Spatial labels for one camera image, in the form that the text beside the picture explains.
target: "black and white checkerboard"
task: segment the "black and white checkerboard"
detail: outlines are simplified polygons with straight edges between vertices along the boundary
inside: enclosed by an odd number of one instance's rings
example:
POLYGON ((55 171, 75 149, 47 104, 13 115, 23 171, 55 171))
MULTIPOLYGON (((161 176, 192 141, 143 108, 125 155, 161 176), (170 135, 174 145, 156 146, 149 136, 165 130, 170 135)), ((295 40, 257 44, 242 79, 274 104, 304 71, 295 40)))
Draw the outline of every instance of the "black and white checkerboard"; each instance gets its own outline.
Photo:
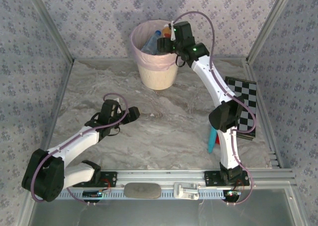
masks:
MULTIPOLYGON (((225 83, 235 93, 236 96, 242 96, 244 98, 244 103, 252 110, 252 112, 256 116, 256 82, 233 77, 225 77, 225 83)), ((253 126, 253 119, 245 109, 243 109, 238 123, 239 130, 246 131, 248 129, 251 129, 251 127, 253 126)), ((237 136, 252 140, 255 137, 255 130, 256 129, 248 134, 238 133, 237 136)))

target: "wastebasket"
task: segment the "wastebasket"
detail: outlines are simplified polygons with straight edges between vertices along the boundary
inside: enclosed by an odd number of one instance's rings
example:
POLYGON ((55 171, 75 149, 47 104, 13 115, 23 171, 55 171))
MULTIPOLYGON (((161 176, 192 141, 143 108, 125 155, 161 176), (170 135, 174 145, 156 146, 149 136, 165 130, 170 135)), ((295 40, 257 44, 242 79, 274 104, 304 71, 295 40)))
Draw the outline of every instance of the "wastebasket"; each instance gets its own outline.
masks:
POLYGON ((156 30, 162 30, 169 21, 152 20, 141 23, 130 34, 130 43, 134 58, 138 65, 140 78, 145 86, 162 90, 173 85, 178 66, 175 64, 176 54, 149 55, 141 51, 147 40, 156 30))

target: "marble surface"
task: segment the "marble surface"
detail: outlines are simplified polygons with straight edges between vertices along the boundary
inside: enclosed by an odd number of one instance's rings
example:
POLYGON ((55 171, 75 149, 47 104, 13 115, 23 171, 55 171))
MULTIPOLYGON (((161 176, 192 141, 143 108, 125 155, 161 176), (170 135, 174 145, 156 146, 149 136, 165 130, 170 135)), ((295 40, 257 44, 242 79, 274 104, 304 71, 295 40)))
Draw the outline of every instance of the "marble surface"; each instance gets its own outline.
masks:
MULTIPOLYGON (((214 61, 222 77, 246 79, 240 61, 214 61)), ((207 151, 209 113, 214 109, 203 82, 188 67, 178 70, 175 84, 161 91, 145 87, 131 60, 75 61, 60 109, 51 147, 76 133, 99 112, 102 97, 122 94, 137 106, 140 118, 90 147, 71 164, 88 159, 104 169, 215 169, 220 146, 207 151)), ((238 138, 238 153, 247 167, 270 167, 269 148, 257 123, 256 138, 238 138)))

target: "patterned wall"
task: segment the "patterned wall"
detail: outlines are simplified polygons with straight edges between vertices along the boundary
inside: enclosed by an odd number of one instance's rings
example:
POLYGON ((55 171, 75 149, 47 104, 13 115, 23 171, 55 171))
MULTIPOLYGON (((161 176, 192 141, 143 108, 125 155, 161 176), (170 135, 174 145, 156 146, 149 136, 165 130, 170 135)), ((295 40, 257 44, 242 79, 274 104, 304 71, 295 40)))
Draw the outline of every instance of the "patterned wall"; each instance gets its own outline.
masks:
MULTIPOLYGON (((217 55, 246 56, 276 0, 43 0, 74 58, 127 57, 128 36, 150 19, 200 10, 213 21, 217 55)), ((190 16, 194 36, 210 49, 211 30, 190 16)))
POLYGON ((289 0, 253 68, 285 167, 318 225, 318 0, 289 0))
POLYGON ((48 136, 69 64, 30 0, 0 0, 0 225, 14 225, 31 153, 48 136))

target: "blue object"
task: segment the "blue object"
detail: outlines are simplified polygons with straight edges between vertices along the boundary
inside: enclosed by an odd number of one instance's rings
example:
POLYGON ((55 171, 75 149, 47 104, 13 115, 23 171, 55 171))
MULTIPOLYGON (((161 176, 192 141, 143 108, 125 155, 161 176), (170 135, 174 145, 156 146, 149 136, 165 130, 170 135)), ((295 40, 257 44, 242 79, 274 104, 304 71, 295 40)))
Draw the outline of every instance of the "blue object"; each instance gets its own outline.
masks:
POLYGON ((208 142, 209 153, 211 153, 213 148, 214 148, 215 140, 217 139, 217 134, 218 134, 217 130, 211 126, 210 137, 209 137, 209 142, 208 142))
POLYGON ((149 55, 153 55, 153 56, 156 55, 158 52, 157 39, 159 39, 160 37, 161 37, 161 31, 159 30, 155 31, 155 33, 145 43, 141 51, 149 55))

